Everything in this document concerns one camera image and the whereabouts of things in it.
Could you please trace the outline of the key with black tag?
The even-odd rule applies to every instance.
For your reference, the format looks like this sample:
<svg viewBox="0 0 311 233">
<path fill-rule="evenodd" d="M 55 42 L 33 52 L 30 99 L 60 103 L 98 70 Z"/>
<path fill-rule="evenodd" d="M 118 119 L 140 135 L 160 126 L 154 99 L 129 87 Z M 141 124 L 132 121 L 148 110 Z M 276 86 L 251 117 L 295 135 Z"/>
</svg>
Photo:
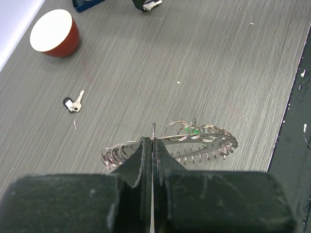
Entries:
<svg viewBox="0 0 311 233">
<path fill-rule="evenodd" d="M 158 7 L 161 3 L 162 3 L 162 0 L 149 1 L 142 6 L 141 11 L 144 14 L 147 14 L 147 13 L 151 12 L 154 8 Z"/>
</svg>

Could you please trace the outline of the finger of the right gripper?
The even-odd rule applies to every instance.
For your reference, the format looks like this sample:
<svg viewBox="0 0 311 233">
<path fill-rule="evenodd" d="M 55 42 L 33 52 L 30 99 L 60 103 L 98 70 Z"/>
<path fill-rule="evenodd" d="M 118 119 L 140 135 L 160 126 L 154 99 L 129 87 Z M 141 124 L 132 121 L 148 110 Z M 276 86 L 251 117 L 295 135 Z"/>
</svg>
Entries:
<svg viewBox="0 0 311 233">
<path fill-rule="evenodd" d="M 142 10 L 146 0 L 132 0 L 132 2 L 138 10 Z"/>
</svg>

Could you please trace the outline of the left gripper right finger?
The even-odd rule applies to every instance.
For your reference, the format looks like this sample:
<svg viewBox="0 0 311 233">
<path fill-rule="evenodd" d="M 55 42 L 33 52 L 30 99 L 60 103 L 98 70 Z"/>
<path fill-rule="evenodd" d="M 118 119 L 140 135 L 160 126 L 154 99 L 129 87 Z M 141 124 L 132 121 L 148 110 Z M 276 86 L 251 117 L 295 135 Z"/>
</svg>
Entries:
<svg viewBox="0 0 311 233">
<path fill-rule="evenodd" d="M 157 233 L 292 233 L 296 220 L 274 176 L 187 170 L 153 141 Z"/>
</svg>

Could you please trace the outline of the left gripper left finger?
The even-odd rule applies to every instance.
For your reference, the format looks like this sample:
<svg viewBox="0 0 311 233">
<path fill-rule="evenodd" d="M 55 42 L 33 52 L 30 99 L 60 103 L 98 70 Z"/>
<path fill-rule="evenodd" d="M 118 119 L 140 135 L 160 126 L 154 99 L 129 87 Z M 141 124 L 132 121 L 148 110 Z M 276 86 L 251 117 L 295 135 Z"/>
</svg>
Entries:
<svg viewBox="0 0 311 233">
<path fill-rule="evenodd" d="M 109 174 L 46 174 L 19 178 L 0 202 L 3 233 L 148 233 L 152 142 Z"/>
</svg>

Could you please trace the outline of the metal key organizer disc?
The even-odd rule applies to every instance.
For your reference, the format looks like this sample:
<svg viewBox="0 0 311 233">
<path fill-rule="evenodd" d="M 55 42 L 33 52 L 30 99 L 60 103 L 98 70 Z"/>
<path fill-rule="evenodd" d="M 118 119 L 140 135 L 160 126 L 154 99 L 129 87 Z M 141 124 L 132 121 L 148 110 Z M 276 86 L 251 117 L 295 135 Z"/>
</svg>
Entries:
<svg viewBox="0 0 311 233">
<path fill-rule="evenodd" d="M 202 134 L 186 133 L 185 128 L 202 129 Z M 234 152 L 239 144 L 235 136 L 224 128 L 211 124 L 198 124 L 196 118 L 191 122 L 185 120 L 172 121 L 164 131 L 164 136 L 158 140 L 166 147 L 184 145 L 182 149 L 173 149 L 169 155 L 182 165 L 187 162 L 192 164 L 201 163 L 202 159 L 210 161 L 211 158 L 225 159 Z M 130 140 L 117 143 L 112 147 L 105 147 L 101 150 L 101 161 L 104 166 L 114 171 L 125 160 L 127 160 L 138 148 L 138 141 Z"/>
</svg>

